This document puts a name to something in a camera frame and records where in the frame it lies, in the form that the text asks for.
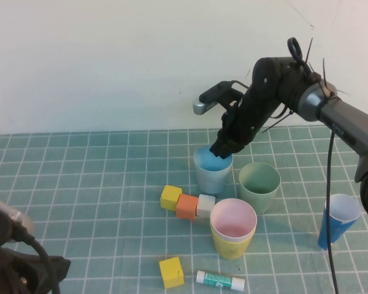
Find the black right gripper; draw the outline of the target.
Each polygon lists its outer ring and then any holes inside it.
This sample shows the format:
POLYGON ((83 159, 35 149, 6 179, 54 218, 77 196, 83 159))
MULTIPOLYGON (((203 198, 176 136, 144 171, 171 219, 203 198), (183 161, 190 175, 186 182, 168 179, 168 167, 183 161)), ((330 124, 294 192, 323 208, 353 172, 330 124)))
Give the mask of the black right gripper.
POLYGON ((218 139, 210 147, 210 152, 222 159, 239 153, 254 139, 278 107, 279 101, 276 98, 250 88, 239 103, 231 106, 222 115, 222 127, 218 131, 218 139))

